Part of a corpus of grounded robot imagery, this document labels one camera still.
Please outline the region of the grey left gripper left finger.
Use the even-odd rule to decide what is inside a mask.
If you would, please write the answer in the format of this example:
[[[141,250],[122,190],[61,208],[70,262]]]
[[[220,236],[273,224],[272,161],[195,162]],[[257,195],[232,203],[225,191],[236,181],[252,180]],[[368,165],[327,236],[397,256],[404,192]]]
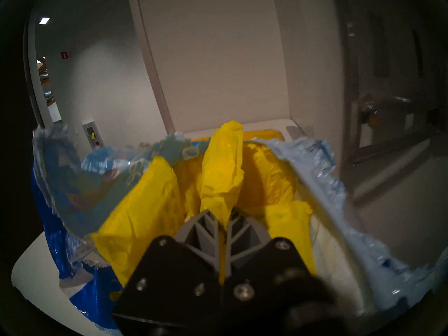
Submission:
[[[219,222],[205,210],[174,237],[151,242],[129,278],[113,320],[118,328],[191,328],[222,311]]]

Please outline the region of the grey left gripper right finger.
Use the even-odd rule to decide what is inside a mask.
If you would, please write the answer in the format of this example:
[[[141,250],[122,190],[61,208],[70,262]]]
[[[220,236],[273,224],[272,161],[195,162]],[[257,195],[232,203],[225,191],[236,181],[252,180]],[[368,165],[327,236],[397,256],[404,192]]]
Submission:
[[[234,208],[227,229],[225,327],[327,327],[327,288],[285,237]]]

